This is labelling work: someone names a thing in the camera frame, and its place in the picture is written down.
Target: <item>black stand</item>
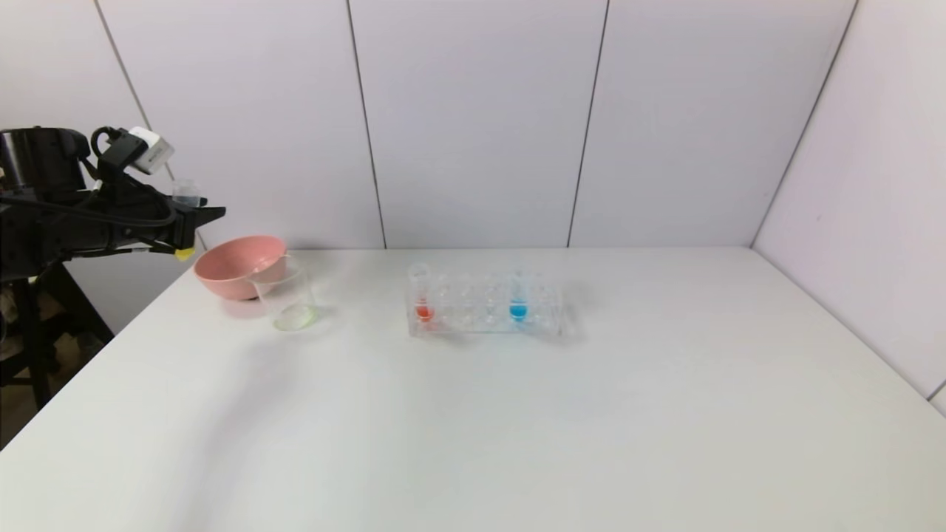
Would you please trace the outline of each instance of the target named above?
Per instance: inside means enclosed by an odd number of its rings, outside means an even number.
[[[36,410],[41,410],[52,398],[49,392],[49,378],[46,375],[46,358],[50,351],[55,358],[55,350],[49,340],[44,338],[40,331],[40,309],[36,303],[36,294],[29,286],[29,280],[13,281],[13,299],[16,301],[16,311],[20,315],[17,321],[23,332],[23,352],[26,364],[29,367],[29,384],[33,387],[33,398],[36,400]],[[11,378],[10,383],[20,384],[17,378]]]
[[[59,371],[53,342],[66,331],[75,335],[82,330],[88,330],[102,344],[108,344],[114,335],[61,263],[51,266],[35,285],[30,285],[27,279],[13,281],[10,285],[19,314],[16,323],[11,324],[10,332],[20,330],[23,336],[23,351],[0,362],[0,385],[28,384],[33,388],[33,398],[39,411],[52,397],[47,370],[52,370],[53,373]],[[41,322],[37,303],[40,290],[46,291],[59,301],[65,313]],[[28,378],[14,377],[27,367]]]

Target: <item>white table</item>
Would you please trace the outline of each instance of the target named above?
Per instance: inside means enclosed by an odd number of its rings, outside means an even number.
[[[0,452],[0,530],[946,530],[946,419],[745,249],[300,252],[281,333],[187,273]],[[572,331],[408,336],[411,262]]]

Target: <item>black cable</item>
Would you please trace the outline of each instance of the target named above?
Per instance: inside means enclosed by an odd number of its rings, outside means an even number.
[[[92,153],[96,155],[96,159],[100,159],[102,157],[102,152],[98,149],[98,138],[103,134],[109,135],[109,138],[111,139],[116,139],[119,135],[121,135],[121,132],[108,126],[98,128],[92,132],[92,136],[89,137],[89,144],[92,147]]]
[[[165,208],[170,212],[166,217],[161,220],[142,220],[140,218],[125,218],[123,216],[115,216],[111,214],[102,214],[91,210],[83,210],[75,207],[70,207],[66,205],[57,205],[57,204],[48,204],[45,202],[34,202],[32,200],[22,200],[20,198],[10,198],[10,197],[0,197],[0,203],[10,204],[10,205],[20,205],[24,207],[32,207],[48,212],[60,212],[68,214],[70,216],[75,216],[77,218],[84,218],[86,220],[92,220],[95,222],[106,222],[114,223],[116,225],[124,225],[128,227],[164,227],[170,223],[174,223],[177,219],[177,213],[174,212],[174,209],[170,206],[170,201],[162,196],[164,199]]]
[[[171,251],[165,249],[153,249],[146,247],[132,247],[132,248],[123,248],[123,249],[103,249],[100,251],[79,251],[72,254],[72,257],[111,257],[112,255],[125,255],[127,253],[161,253],[165,255],[174,255],[173,248]]]

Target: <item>wall panel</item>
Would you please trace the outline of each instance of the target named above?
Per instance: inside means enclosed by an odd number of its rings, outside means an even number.
[[[208,245],[383,245],[345,0],[100,3],[175,177],[227,207]]]
[[[853,4],[611,2],[571,245],[749,245]]]
[[[946,381],[943,21],[858,5],[755,244],[924,397]]]
[[[352,0],[391,247],[565,246],[605,0]]]

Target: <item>wall seam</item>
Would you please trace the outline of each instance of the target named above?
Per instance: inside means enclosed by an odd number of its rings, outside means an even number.
[[[588,103],[588,118],[585,122],[585,140],[582,142],[582,156],[578,160],[578,179],[575,181],[575,197],[571,203],[571,220],[569,222],[569,237],[565,240],[565,247],[571,247],[571,230],[575,226],[575,211],[578,209],[578,189],[582,184],[582,170],[585,167],[585,151],[588,147],[588,130],[591,128],[591,110],[594,108],[594,93],[598,89],[598,72],[601,70],[601,55],[604,51],[604,33],[607,31],[607,14],[611,10],[611,0],[604,4],[604,22],[601,26],[601,41],[598,43],[598,61],[594,66],[594,80],[591,82],[591,101]]]
[[[834,62],[837,61],[837,56],[841,53],[841,47],[844,46],[844,40],[848,37],[848,30],[850,29],[850,23],[854,20],[854,13],[857,12],[857,7],[860,4],[860,0],[854,0],[854,7],[850,9],[850,15],[848,16],[848,22],[844,26],[844,31],[841,32],[841,39],[837,42],[837,48],[834,49],[834,57],[831,59],[831,64],[828,65],[828,72],[825,73],[825,79],[821,81],[821,88],[818,89],[818,96],[815,97],[815,105],[812,105],[812,111],[808,113],[808,119],[805,120],[805,127],[801,128],[801,135],[798,136],[798,141],[795,143],[795,149],[792,150],[792,156],[788,158],[788,164],[785,165],[785,171],[781,173],[781,178],[779,179],[779,184],[776,185],[775,191],[772,193],[772,200],[769,202],[768,207],[765,209],[765,214],[762,215],[762,220],[759,222],[759,228],[756,229],[755,236],[752,237],[752,241],[749,242],[749,248],[754,248],[756,245],[756,240],[759,239],[759,234],[762,232],[762,227],[765,225],[765,220],[768,218],[769,213],[772,212],[772,205],[775,204],[775,199],[779,196],[779,191],[781,186],[785,183],[785,176],[788,175],[788,170],[792,168],[792,163],[795,162],[795,156],[798,154],[798,148],[801,146],[802,139],[805,138],[805,133],[808,132],[808,127],[812,123],[812,117],[815,116],[815,111],[818,108],[818,103],[821,102],[821,95],[825,92],[825,87],[828,86],[828,80],[831,78],[831,73],[834,70]]]
[[[364,102],[364,85],[361,83],[361,63],[358,58],[358,43],[355,42],[355,19],[352,17],[351,0],[345,0],[348,8],[348,29],[352,36],[352,51],[355,52],[355,71],[358,73],[358,90],[361,95],[361,115],[364,116],[364,133],[368,137],[368,157],[371,159],[371,177],[375,181],[375,199],[377,200],[377,219],[381,223],[381,241],[388,249],[388,237],[384,231],[384,213],[381,210],[381,192],[377,187],[377,169],[375,168],[375,150],[371,144],[371,128],[368,126],[368,106]]]

